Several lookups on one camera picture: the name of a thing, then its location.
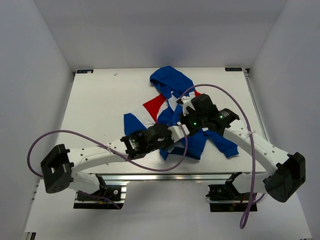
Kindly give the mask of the right blue corner label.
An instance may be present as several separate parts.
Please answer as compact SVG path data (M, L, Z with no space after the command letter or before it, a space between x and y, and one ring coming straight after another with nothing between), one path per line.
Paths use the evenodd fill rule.
M243 69L241 67L225 67L226 72L242 72Z

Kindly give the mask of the aluminium table right rail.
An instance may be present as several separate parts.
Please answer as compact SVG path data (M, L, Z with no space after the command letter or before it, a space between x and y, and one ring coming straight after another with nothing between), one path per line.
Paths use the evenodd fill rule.
M262 131L262 136L263 136L263 138L265 140L270 142L270 137L269 137L269 134L267 132L264 120L262 118L262 114L261 114L260 108L258 106L257 98L255 97L255 93L254 93L254 90L253 90L253 85L252 85L251 76L250 76L250 70L251 70L250 68L243 69L243 74L244 74L244 77L245 77L245 80L246 80L246 83L247 83L247 86L248 86L248 90L249 90L249 93L250 93L250 97L252 99L252 103L253 103L253 106L254 106L254 109L255 109L255 113L256 113L257 118L258 118L259 126L260 126L261 131Z

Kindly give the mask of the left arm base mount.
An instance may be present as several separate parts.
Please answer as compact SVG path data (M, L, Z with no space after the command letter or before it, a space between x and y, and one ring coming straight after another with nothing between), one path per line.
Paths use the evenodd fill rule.
M126 199L128 182L107 181L106 190L88 194L76 192L74 209L121 210Z

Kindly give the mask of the aluminium table front rail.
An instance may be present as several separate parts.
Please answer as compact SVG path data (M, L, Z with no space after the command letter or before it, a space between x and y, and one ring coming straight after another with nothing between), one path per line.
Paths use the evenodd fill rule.
M105 181L225 181L232 174L101 174Z

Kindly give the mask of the left blue corner label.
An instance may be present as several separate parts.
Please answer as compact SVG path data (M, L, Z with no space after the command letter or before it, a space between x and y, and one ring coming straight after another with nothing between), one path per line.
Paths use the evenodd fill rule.
M76 74L92 74L93 72L93 69L78 69Z

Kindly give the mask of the aluminium table rail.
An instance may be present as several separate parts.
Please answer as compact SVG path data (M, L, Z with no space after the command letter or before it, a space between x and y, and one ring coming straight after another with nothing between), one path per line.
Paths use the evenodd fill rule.
M232 174L101 174L105 181L225 181Z
M253 103L253 106L254 106L254 109L255 109L255 113L256 113L257 118L258 118L259 126L260 126L261 131L262 131L262 136L263 136L263 138L265 140L270 142L270 137L269 137L269 134L267 132L264 120L262 118L262 114L261 114L260 108L258 106L257 98L255 97L255 93L254 93L254 90L253 90L253 85L252 85L251 76L250 76L250 70L251 70L250 68L243 69L243 74L244 74L244 77L245 77L245 80L246 80L246 83L247 83L247 86L248 86L248 90L249 90L249 93L250 93L250 97L252 99L252 103Z

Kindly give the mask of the blue white red jacket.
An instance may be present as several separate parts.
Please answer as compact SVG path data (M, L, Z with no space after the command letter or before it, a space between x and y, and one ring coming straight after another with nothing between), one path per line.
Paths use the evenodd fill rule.
M123 115L126 136L138 130L146 130L156 123L169 127L175 125L179 121L179 115L183 112L183 108L177 104L177 100L185 90L194 85L191 79L172 66L156 70L150 76L150 82L158 90L159 95ZM238 146L235 143L216 132L201 129L197 134L188 137L186 156L200 160L208 139L226 158L239 154Z

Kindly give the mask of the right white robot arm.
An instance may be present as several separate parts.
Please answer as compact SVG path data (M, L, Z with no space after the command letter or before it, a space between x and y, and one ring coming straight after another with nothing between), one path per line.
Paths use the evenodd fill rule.
M177 100L182 106L179 120L191 135L207 128L236 144L263 166L264 173L235 172L225 181L226 195L236 200L253 191L268 194L285 203L306 181L306 160L296 152L290 154L253 131L228 108L218 110L207 94L184 96Z

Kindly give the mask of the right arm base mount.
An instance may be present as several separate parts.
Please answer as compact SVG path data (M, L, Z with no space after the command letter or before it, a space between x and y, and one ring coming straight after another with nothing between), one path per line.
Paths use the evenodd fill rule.
M236 193L225 184L210 184L205 197L211 213L240 213L247 209L250 194Z

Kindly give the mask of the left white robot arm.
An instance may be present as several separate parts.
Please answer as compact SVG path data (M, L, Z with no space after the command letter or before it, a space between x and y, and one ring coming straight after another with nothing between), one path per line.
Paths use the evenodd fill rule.
M86 169L141 159L148 153L170 147L176 141L172 127L157 123L106 145L98 143L74 149L67 149L64 144L56 145L40 163L45 190L48 194L55 194L70 188L99 200L106 193L102 177L88 174Z

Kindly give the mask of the blue corner label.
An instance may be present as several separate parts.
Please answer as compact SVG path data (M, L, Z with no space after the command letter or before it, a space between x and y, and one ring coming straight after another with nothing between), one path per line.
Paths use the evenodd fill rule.
M93 72L93 69L78 69L76 74L92 74Z
M243 69L241 67L225 67L226 72L242 72Z

